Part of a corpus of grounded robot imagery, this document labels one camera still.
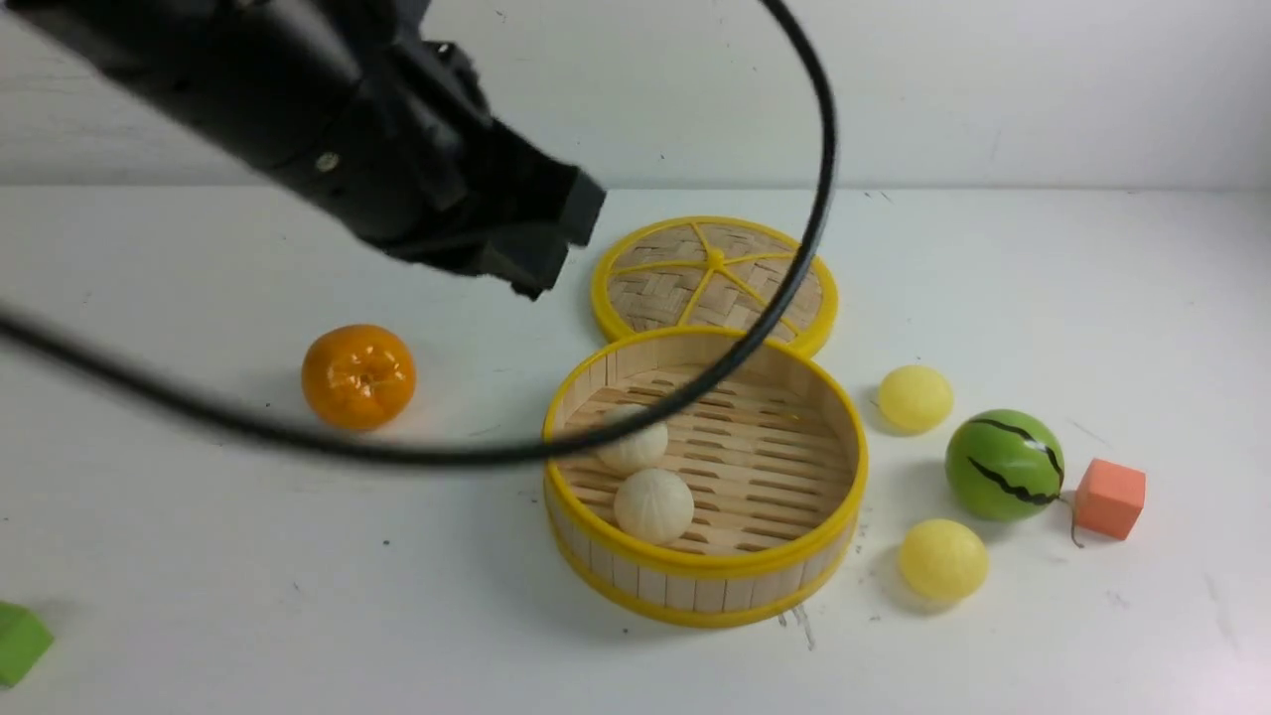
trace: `green watermelon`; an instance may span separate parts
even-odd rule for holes
[[[1064,452],[1040,420],[989,410],[962,424],[944,453],[944,475],[967,512],[1014,522],[1041,513],[1064,488]]]

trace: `yellow plastic rim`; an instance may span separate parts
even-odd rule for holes
[[[600,264],[596,265],[596,272],[592,273],[591,276],[591,309],[592,312],[595,312],[596,315],[596,323],[600,324],[600,329],[601,331],[605,333],[606,338],[609,338],[610,340],[616,340],[637,334],[637,331],[629,324],[627,324],[627,320],[624,320],[623,316],[618,314],[618,310],[614,309],[613,301],[609,298],[609,278],[613,277],[614,274],[614,260],[616,260],[622,254],[627,253],[627,249],[630,248],[632,244],[641,240],[642,237],[652,235],[660,230],[666,230],[669,227],[683,226],[683,225],[690,226],[693,229],[693,232],[697,234],[698,240],[702,241],[702,245],[707,246],[705,234],[702,231],[700,227],[698,227],[699,224],[728,225],[764,234],[768,237],[771,237],[774,240],[789,245],[791,255],[793,255],[794,250],[798,250],[799,245],[797,240],[794,240],[793,237],[785,235],[784,232],[777,229],[765,226],[763,224],[744,221],[741,218],[732,218],[728,216],[683,216],[679,218],[667,218],[665,221],[658,221],[656,224],[647,225],[627,235],[618,243],[615,243],[613,248],[610,248],[600,258]],[[784,258],[784,257],[785,257],[784,254],[747,255],[745,258],[733,259],[733,262],[755,259],[755,258]],[[660,264],[661,265],[676,264],[686,268],[703,267],[705,269],[700,282],[700,286],[703,287],[710,281],[714,273],[714,271],[707,268],[707,263],[702,260],[671,260]],[[632,269],[638,269],[638,265],[633,265]],[[755,292],[755,290],[750,287],[749,283],[738,279],[736,276],[730,276],[728,273],[724,274],[730,277],[730,279],[732,279],[732,282],[735,282],[738,288],[745,291],[747,295],[750,295],[751,298],[759,302],[760,306],[768,306],[768,301],[764,300],[763,296],[760,296],[758,292]],[[825,342],[830,339],[830,330],[834,328],[834,320],[839,312],[838,286],[834,282],[834,276],[830,274],[830,269],[825,267],[825,263],[820,258],[812,259],[812,274],[816,276],[817,281],[821,284],[821,307],[817,310],[816,317],[807,328],[803,329],[799,329],[798,326],[789,323],[784,317],[782,319],[782,323],[787,328],[789,328],[791,331],[794,333],[794,338],[784,344],[788,344],[791,349],[805,357],[811,357],[812,354],[816,354],[817,351],[820,351],[821,347],[825,345]],[[697,297],[700,295],[700,292],[702,291],[699,290],[697,295],[689,298],[689,304],[684,306],[684,311],[680,315],[681,324],[676,326],[697,326],[697,325],[684,325],[683,320],[689,314],[693,312],[693,307],[697,305]]]
[[[594,364],[604,361],[606,356],[622,349],[625,345],[683,333],[741,334],[733,329],[709,325],[671,326],[636,333],[630,337],[610,343],[600,352],[588,357],[588,359],[581,366],[574,368],[574,371],[569,373],[569,377],[566,378],[564,384],[562,384],[561,389],[552,399],[552,406],[548,409],[548,415],[543,424],[544,439],[549,442],[552,441],[554,432],[552,425],[555,423],[557,413],[561,410],[561,405],[564,403],[564,398],[569,387],[586,371],[590,371]],[[843,391],[839,384],[826,375],[825,371],[807,359],[807,357],[799,354],[780,342],[768,340],[765,344],[769,348],[779,349],[789,354],[794,361],[802,363],[812,371],[822,382],[825,382],[826,386],[830,387],[834,396],[843,404],[848,415],[852,418],[852,427],[857,439],[859,455],[855,465],[855,480],[852,484],[852,489],[848,491],[846,499],[843,500],[843,504],[840,504],[821,526],[787,545],[736,556],[707,556],[703,554],[685,554],[683,551],[663,549],[661,546],[653,546],[633,538],[609,526],[604,519],[588,509],[587,505],[578,502],[578,498],[574,497],[569,485],[564,481],[564,475],[561,474],[561,469],[553,460],[547,465],[547,488],[555,494],[557,498],[559,498],[563,514],[566,514],[566,517],[588,538],[600,542],[614,554],[634,563],[638,566],[646,566],[672,577],[731,579],[761,575],[793,566],[794,564],[798,564],[827,547],[830,542],[838,538],[852,522],[852,517],[857,514],[860,508],[860,500],[864,498],[866,483],[868,481],[869,456],[866,447],[864,429],[860,424],[860,415],[857,413],[852,400],[848,399],[848,395]]]
[[[746,611],[728,611],[722,613],[702,613],[699,611],[680,611],[676,608],[667,608],[666,606],[657,606],[656,603],[649,603],[636,598],[634,596],[625,593],[611,584],[606,584],[600,580],[596,574],[587,569],[577,556],[569,551],[569,546],[566,545],[564,540],[561,538],[561,530],[557,527],[555,522],[552,521],[552,513],[548,513],[548,525],[552,527],[552,538],[557,542],[557,550],[561,556],[564,558],[566,564],[569,569],[578,575],[588,587],[596,591],[600,596],[608,598],[609,601],[622,606],[623,608],[639,613],[641,616],[653,618],[655,621],[662,621],[663,624],[671,624],[672,626],[688,626],[691,629],[733,629],[737,626],[746,626],[750,624],[758,624],[784,613],[791,608],[794,608],[799,603],[807,601],[813,593],[825,585],[825,582],[834,577],[834,573],[839,570],[839,565],[848,555],[848,550],[852,549],[852,537],[848,537],[848,542],[844,545],[843,551],[834,558],[825,573],[811,580],[803,588],[797,592],[769,603],[768,606],[761,606],[759,608],[749,608]]]

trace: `green cube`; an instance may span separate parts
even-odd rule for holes
[[[53,636],[34,613],[0,601],[0,686],[18,685],[50,645]]]

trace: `orange cube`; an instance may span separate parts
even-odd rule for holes
[[[1093,460],[1077,488],[1077,526],[1125,541],[1143,512],[1148,476]]]

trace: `orange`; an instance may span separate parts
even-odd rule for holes
[[[328,425],[374,431],[414,396],[414,359],[402,338],[379,325],[344,325],[309,345],[300,385]]]

